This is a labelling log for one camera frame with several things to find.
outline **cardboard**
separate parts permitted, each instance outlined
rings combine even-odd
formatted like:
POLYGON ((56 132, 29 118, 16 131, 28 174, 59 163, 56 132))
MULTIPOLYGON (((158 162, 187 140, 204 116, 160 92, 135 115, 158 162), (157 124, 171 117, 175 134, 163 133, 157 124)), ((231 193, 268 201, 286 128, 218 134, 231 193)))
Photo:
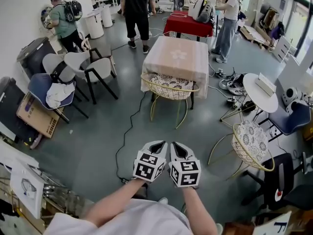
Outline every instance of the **cardboard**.
POLYGON ((16 115, 47 138, 52 137, 59 120, 53 110, 45 109, 30 93, 24 96, 16 115))

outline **red tablecloth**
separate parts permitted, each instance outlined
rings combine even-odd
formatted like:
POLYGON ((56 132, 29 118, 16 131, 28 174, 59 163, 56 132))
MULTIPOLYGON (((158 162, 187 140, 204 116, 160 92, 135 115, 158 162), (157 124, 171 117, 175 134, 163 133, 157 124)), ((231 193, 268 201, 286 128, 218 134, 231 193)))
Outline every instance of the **red tablecloth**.
POLYGON ((213 27, 211 24, 209 23, 204 24, 193 20, 192 17, 188 16, 188 12, 186 11, 174 11, 173 13, 186 14, 187 17, 185 18, 182 15, 181 17, 176 17, 171 15, 166 21, 163 33, 175 31, 199 37, 213 36, 213 27))

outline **black backpack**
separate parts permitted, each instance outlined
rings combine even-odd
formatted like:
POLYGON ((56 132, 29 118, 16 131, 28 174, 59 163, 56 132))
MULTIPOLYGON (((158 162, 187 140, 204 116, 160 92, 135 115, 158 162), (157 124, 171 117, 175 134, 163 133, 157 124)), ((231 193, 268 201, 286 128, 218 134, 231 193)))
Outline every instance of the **black backpack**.
POLYGON ((69 23, 80 20, 83 15, 81 4, 76 0, 69 2, 65 1, 64 15, 66 21, 68 21, 69 23))

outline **rectangular table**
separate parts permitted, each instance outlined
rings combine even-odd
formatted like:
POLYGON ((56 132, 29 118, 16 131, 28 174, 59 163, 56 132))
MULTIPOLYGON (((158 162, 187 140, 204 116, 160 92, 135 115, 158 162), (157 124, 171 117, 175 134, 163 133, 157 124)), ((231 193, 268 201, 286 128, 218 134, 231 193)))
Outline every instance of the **rectangular table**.
POLYGON ((188 16, 188 12, 186 11, 174 11, 173 13, 177 13, 176 16, 170 15, 166 21, 163 31, 163 33, 166 33, 166 36, 169 36, 169 31, 175 31, 178 38, 180 38, 181 33, 195 35, 198 42, 200 41, 200 37, 213 36, 213 27, 211 24, 204 24, 193 20, 192 17, 188 16))
MULTIPOLYGON (((209 77, 207 44, 160 36, 142 65, 143 74, 153 72, 192 80, 200 89, 196 96, 206 98, 209 77)), ((141 90, 143 92, 149 90, 143 81, 141 90)))

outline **black shoe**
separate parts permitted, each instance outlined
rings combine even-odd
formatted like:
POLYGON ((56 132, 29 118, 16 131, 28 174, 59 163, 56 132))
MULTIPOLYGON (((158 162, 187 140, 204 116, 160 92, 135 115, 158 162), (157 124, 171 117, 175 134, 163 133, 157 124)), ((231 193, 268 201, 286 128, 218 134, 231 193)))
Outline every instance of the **black shoe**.
POLYGON ((136 44, 135 42, 132 42, 132 41, 128 41, 128 46, 133 48, 133 49, 136 49, 136 44))
POLYGON ((143 54, 148 54, 149 50, 150 50, 149 46, 147 46, 147 45, 143 46, 143 54))

